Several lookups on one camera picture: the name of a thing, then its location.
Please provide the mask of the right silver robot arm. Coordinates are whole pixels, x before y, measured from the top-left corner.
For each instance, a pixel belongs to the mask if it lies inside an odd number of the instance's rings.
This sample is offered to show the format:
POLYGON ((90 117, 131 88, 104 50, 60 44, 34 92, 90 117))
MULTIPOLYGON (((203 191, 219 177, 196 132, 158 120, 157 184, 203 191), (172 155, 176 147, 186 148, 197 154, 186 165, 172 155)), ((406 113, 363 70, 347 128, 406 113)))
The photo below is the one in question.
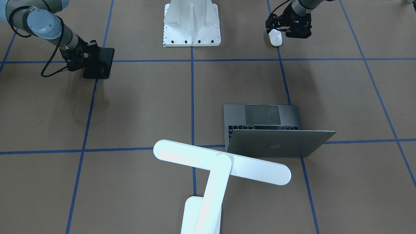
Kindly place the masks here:
POLYGON ((46 68, 57 52, 66 62, 63 71, 98 68, 104 62, 105 48, 95 40, 85 42, 56 15, 68 5, 68 0, 2 0, 1 20, 22 38, 35 36, 55 46, 46 68))

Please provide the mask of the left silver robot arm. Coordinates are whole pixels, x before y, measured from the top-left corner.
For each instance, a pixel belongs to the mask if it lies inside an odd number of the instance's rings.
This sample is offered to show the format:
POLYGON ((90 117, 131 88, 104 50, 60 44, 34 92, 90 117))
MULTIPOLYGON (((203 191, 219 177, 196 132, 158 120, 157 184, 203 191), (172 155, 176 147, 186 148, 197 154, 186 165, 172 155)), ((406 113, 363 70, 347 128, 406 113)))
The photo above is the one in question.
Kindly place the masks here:
POLYGON ((277 6, 265 21, 266 33, 284 32, 287 37, 306 39, 311 36, 311 12, 322 0, 287 0, 277 6), (274 12, 287 4, 282 15, 274 12))

